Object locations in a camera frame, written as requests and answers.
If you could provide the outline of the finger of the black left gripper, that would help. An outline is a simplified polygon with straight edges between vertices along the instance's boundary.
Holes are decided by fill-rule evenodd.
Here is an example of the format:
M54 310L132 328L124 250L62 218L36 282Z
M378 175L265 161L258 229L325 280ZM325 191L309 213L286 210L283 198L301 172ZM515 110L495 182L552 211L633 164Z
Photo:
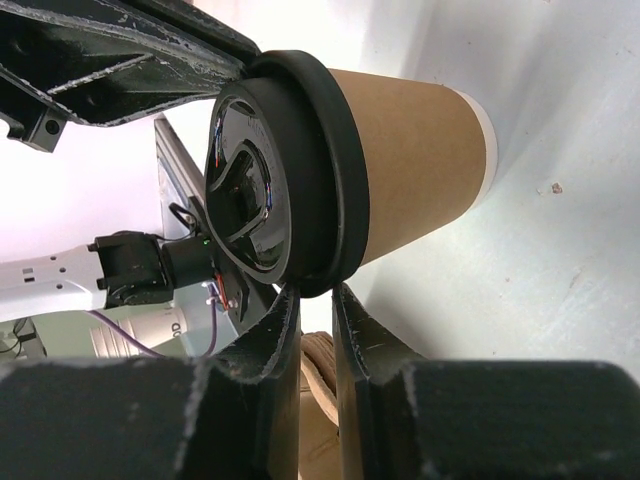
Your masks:
M259 54L192 1L4 1L1 119L8 139L51 152L69 122L115 127L211 99Z

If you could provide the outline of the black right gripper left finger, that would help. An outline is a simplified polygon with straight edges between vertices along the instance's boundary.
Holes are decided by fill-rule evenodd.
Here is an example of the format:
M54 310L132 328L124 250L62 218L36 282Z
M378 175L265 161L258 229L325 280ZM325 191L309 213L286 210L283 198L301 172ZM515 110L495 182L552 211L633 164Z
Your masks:
M5 479L294 479L300 295L202 358L1 367Z

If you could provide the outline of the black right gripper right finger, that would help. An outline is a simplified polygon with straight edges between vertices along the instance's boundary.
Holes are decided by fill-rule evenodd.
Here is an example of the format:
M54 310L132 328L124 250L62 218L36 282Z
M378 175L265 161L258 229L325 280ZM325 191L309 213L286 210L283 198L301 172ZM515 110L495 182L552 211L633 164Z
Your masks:
M639 387L598 361L430 360L332 293L347 479L635 479Z

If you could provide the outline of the brown pulp cup carrier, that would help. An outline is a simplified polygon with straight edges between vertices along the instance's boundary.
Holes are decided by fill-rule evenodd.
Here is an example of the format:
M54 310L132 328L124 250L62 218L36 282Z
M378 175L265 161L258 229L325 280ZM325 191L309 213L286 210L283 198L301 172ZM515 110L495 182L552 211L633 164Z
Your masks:
M337 375L332 336L301 337L299 479L341 479Z

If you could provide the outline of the brown paper coffee cup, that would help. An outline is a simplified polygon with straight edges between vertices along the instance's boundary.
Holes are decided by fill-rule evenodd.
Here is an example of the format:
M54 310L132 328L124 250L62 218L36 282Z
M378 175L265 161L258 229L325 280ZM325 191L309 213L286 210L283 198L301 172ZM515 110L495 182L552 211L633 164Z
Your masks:
M470 95L414 80L333 70L355 120L369 185L370 263L455 221L489 191L498 144Z

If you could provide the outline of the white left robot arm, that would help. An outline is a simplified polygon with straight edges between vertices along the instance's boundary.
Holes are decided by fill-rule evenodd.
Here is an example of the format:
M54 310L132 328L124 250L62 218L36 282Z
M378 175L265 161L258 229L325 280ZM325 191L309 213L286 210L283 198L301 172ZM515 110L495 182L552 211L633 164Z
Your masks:
M259 53L186 1L5 1L1 117L9 139L49 153L68 123L116 127L213 98ZM163 303L186 284L172 261L198 253L208 248L127 232L9 263L1 316Z

